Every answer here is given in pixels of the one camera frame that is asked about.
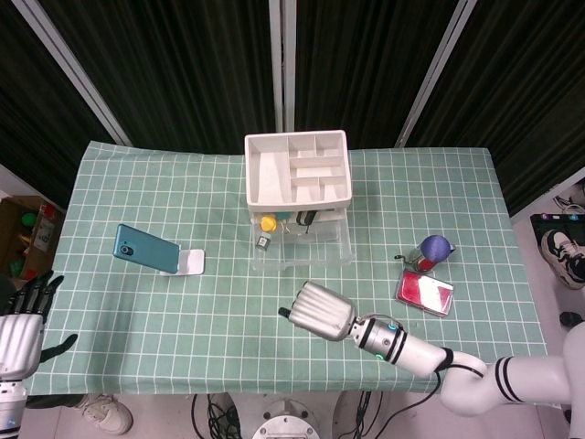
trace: robotic arm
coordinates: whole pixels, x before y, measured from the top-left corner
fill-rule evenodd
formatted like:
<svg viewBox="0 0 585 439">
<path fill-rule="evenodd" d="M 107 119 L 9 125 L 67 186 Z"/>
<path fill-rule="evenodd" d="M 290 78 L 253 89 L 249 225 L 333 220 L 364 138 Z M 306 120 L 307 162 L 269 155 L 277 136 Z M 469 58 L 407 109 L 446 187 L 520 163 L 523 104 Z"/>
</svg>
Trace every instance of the robotic arm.
<svg viewBox="0 0 585 439">
<path fill-rule="evenodd" d="M 22 380 L 37 371 L 38 364 L 62 354 L 77 340 L 69 336 L 54 348 L 41 351 L 43 331 L 53 295 L 63 276 L 48 280 L 53 272 L 33 279 L 16 291 L 0 276 L 0 439 L 16 439 L 27 403 Z"/>
<path fill-rule="evenodd" d="M 359 348 L 417 377 L 447 369 L 441 401 L 463 416 L 506 403 L 571 404 L 570 438 L 585 439 L 585 324 L 567 335 L 563 357 L 508 357 L 488 367 L 477 357 L 410 336 L 390 316 L 356 316 L 349 300 L 312 282 L 304 284 L 291 310 L 281 308 L 279 314 L 330 341 L 352 338 Z"/>
</svg>

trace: black curtain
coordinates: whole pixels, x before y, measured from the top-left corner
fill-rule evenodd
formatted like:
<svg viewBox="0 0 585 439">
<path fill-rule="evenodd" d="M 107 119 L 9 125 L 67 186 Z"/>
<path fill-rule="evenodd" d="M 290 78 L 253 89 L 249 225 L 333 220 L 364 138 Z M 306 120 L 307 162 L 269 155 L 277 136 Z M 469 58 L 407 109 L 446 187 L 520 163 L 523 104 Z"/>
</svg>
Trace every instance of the black curtain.
<svg viewBox="0 0 585 439">
<path fill-rule="evenodd" d="M 0 27 L 0 163 L 66 207 L 88 142 L 112 139 L 7 0 Z"/>
<path fill-rule="evenodd" d="M 274 131 L 267 0 L 42 5 L 134 146 L 241 154 Z"/>
<path fill-rule="evenodd" d="M 456 3 L 298 0 L 295 129 L 392 147 Z"/>
<path fill-rule="evenodd" d="M 489 148 L 511 214 L 585 166 L 585 2 L 482 0 L 407 146 Z"/>
</svg>

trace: table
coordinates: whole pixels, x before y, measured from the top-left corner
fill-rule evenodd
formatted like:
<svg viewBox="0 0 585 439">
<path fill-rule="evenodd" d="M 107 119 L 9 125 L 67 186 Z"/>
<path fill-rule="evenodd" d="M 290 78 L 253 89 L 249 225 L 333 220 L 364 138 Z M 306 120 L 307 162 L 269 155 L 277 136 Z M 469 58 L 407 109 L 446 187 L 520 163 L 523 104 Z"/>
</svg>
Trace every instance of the table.
<svg viewBox="0 0 585 439">
<path fill-rule="evenodd" d="M 326 342 L 277 317 L 305 279 L 351 298 L 360 314 L 391 314 L 413 336 L 486 362 L 546 353 L 487 150 L 352 151 L 350 164 L 355 261 L 256 273 L 243 156 L 90 143 L 54 262 L 65 281 L 44 346 L 80 338 L 41 365 L 32 393 L 432 388 L 350 341 Z M 205 249 L 205 274 L 162 277 L 113 258 L 121 222 Z M 403 268 L 394 255 L 432 233 L 458 247 L 433 272 L 455 286 L 444 319 L 394 299 Z"/>
</svg>

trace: teal phone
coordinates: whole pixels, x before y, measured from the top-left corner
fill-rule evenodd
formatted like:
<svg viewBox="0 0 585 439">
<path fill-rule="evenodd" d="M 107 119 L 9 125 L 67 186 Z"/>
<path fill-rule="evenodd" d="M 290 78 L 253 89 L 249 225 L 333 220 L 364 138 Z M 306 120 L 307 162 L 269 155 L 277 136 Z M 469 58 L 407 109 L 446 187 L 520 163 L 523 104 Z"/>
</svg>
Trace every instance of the teal phone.
<svg viewBox="0 0 585 439">
<path fill-rule="evenodd" d="M 173 242 L 119 224 L 112 254 L 125 261 L 175 274 L 179 270 L 179 251 L 179 246 Z"/>
</svg>

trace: phone stand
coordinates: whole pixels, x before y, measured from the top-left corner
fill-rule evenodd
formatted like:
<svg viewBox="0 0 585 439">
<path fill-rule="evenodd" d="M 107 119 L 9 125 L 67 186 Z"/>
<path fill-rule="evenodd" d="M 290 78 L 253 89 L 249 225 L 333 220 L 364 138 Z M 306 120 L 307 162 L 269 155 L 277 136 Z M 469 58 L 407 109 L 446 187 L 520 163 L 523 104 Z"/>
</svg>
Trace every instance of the phone stand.
<svg viewBox="0 0 585 439">
<path fill-rule="evenodd" d="M 162 276 L 197 276 L 205 269 L 205 252 L 201 249 L 181 250 L 176 273 L 159 272 Z"/>
</svg>

